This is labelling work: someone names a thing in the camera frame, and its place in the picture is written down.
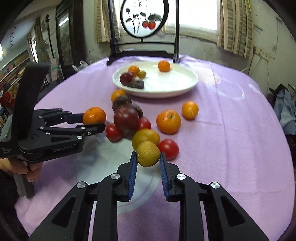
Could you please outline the person's left hand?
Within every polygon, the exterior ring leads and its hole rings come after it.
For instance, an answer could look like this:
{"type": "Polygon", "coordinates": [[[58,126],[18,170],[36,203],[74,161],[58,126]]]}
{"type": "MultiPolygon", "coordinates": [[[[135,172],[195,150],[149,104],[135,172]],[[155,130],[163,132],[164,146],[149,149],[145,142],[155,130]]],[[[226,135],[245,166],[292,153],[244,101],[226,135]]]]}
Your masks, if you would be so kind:
{"type": "Polygon", "coordinates": [[[43,163],[29,164],[29,166],[26,166],[16,158],[1,159],[0,165],[2,171],[25,175],[29,182],[35,182],[39,179],[43,167],[43,163]]]}

